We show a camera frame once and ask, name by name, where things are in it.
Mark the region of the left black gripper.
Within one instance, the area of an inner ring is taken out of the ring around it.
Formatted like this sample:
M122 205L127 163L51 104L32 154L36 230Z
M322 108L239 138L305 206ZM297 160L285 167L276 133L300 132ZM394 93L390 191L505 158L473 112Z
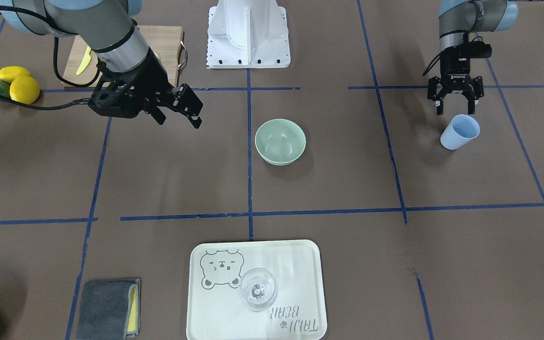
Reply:
M475 114L478 99L485 95L482 77L470 75L471 59L459 58L463 44L445 48L427 65L429 73L436 64L440 64L440 76L430 78L427 88L427 98L434 101L438 116L444 114L444 97L447 94L462 94L467 99L468 115Z

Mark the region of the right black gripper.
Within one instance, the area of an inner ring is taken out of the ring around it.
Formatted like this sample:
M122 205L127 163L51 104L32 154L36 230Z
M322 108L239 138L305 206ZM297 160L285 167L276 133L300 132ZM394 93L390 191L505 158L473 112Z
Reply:
M166 116L158 106L170 105L194 129L200 128L202 101L188 84L176 87L168 81L168 73L152 49L138 66L127 72L111 71L103 61L97 63L97 68L102 75L88 106L100 116L133 119L144 111L158 125L163 125Z

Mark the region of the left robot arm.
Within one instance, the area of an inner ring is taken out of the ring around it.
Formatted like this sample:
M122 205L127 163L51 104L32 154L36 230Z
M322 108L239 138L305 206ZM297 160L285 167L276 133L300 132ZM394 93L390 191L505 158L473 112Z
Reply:
M482 76L471 76L471 60L492 56L492 46L474 33L503 32L516 23L519 8L511 0L442 0L438 14L440 51L425 68L426 76L436 64L440 75L428 80L427 99L436 107L438 116L444 114L444 98L460 94L467 100L467 113L476 112L478 101L484 97Z

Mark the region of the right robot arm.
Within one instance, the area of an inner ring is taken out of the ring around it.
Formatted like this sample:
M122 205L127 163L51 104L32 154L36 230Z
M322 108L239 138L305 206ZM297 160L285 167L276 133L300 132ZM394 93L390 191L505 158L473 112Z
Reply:
M187 84L178 87L132 19L139 0L0 0L0 13L18 30L56 37L78 35L95 52L99 80L91 97L69 106L88 105L100 116L133 119L140 112L158 124L161 107L201 126L202 101Z

